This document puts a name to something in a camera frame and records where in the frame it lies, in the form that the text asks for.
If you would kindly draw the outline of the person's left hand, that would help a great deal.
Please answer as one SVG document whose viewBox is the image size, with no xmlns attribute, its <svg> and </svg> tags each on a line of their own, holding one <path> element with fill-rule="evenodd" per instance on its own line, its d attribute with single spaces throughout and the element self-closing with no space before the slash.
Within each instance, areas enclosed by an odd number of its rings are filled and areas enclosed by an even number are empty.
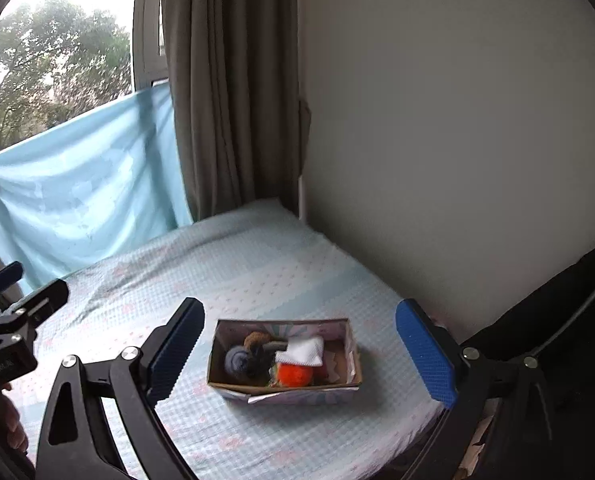
<svg viewBox="0 0 595 480">
<path fill-rule="evenodd" d="M 20 421 L 20 412 L 6 395 L 11 390 L 12 385 L 9 382 L 0 387 L 0 426 L 3 428 L 9 447 L 26 454 L 28 437 Z"/>
</svg>

